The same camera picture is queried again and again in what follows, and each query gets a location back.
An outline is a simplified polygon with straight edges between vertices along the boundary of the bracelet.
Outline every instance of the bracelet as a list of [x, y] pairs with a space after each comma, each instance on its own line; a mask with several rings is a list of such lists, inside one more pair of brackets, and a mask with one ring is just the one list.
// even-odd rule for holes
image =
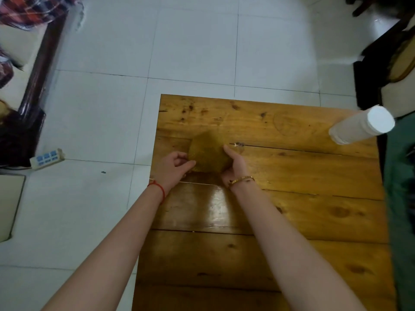
[[235, 184], [239, 181], [245, 180], [245, 179], [252, 179], [253, 181], [255, 181], [255, 179], [251, 176], [240, 177], [239, 179], [233, 180], [231, 183], [229, 183], [228, 188], [230, 188], [231, 185], [233, 185], [233, 184]]
[[164, 191], [164, 189], [163, 189], [163, 187], [161, 186], [161, 184], [159, 184], [156, 180], [153, 180], [153, 182], [152, 182], [152, 183], [149, 183], [149, 184], [147, 185], [147, 187], [149, 187], [149, 186], [150, 186], [150, 185], [152, 185], [152, 184], [154, 184], [154, 185], [158, 186], [159, 188], [161, 188], [161, 191], [163, 192], [163, 199], [161, 200], [161, 204], [163, 204], [164, 199], [166, 198], [166, 192]]

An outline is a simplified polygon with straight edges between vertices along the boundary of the forearm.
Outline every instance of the forearm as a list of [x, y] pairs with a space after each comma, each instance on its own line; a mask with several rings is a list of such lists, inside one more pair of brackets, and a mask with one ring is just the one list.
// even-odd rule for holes
[[232, 191], [293, 310], [365, 310], [344, 280], [254, 181], [237, 183]]
[[115, 310], [162, 198], [149, 186], [43, 310]]

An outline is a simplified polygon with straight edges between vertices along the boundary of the plaid fabric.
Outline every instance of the plaid fabric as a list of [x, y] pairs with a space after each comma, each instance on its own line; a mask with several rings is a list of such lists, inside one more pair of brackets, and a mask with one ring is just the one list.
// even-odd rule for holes
[[5, 86], [13, 77], [13, 65], [6, 52], [0, 48], [0, 88]]
[[65, 14], [76, 0], [3, 0], [0, 24], [30, 30]]

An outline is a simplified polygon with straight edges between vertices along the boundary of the red string bracelet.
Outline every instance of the red string bracelet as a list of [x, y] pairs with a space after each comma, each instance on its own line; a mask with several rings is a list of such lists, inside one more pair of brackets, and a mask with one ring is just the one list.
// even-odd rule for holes
[[153, 182], [152, 183], [149, 183], [148, 186], [150, 186], [152, 184], [154, 184], [154, 185], [158, 186], [159, 188], [161, 188], [161, 191], [163, 192], [163, 199], [161, 200], [161, 203], [163, 203], [164, 202], [164, 199], [166, 198], [166, 192], [164, 191], [164, 189], [161, 186], [161, 184], [157, 183], [156, 180], [153, 180]]

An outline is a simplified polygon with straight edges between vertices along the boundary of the wooden plank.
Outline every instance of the wooden plank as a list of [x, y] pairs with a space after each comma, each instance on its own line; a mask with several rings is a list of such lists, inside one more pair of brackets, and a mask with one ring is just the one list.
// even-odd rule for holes
[[340, 146], [328, 135], [346, 109], [162, 95], [157, 136], [192, 139], [208, 129], [231, 143], [360, 157], [378, 157], [376, 139]]
[[[308, 239], [388, 242], [383, 201], [265, 191]], [[179, 183], [159, 207], [153, 228], [252, 235], [234, 195], [223, 187]]]
[[[389, 248], [370, 243], [311, 241], [361, 297], [394, 298]], [[278, 291], [255, 237], [151, 230], [140, 252], [143, 284]]]
[[[171, 151], [187, 152], [190, 140], [156, 137], [154, 162]], [[242, 152], [262, 189], [384, 199], [377, 159], [245, 146]], [[216, 175], [193, 173], [184, 181], [220, 184]]]
[[[395, 311], [394, 299], [363, 298], [368, 311]], [[280, 292], [261, 292], [218, 288], [173, 287], [138, 284], [132, 311], [289, 311]]]

